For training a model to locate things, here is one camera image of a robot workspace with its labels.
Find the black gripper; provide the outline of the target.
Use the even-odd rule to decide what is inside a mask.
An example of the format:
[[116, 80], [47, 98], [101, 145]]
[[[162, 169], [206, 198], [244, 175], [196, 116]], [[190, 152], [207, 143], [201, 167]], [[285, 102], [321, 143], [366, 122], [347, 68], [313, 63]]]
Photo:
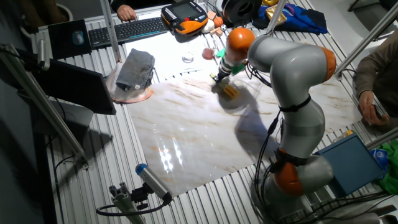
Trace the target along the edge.
[[222, 81], [222, 79], [224, 79], [224, 78], [226, 78], [228, 76], [229, 76], [229, 73], [226, 73], [224, 71], [219, 71], [217, 76], [216, 75], [212, 75], [211, 77], [212, 77], [212, 79], [215, 80], [216, 84], [219, 84], [220, 81]]

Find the bare hand of black-sleeved person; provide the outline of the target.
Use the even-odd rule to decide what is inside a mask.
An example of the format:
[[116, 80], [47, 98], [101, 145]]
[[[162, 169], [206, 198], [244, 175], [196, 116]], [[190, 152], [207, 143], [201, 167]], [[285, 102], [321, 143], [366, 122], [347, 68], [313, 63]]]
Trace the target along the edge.
[[116, 11], [118, 18], [122, 21], [133, 21], [136, 20], [136, 12], [133, 8], [128, 5], [121, 5]]

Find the bare hand of brown-sleeved person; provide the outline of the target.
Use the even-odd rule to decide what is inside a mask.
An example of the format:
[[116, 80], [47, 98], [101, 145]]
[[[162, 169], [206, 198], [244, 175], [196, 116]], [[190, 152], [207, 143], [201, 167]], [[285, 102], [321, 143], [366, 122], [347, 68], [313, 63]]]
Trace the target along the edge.
[[388, 123], [388, 116], [382, 115], [380, 118], [376, 114], [373, 106], [374, 94], [372, 91], [366, 90], [359, 95], [359, 108], [365, 121], [371, 125], [384, 126]]

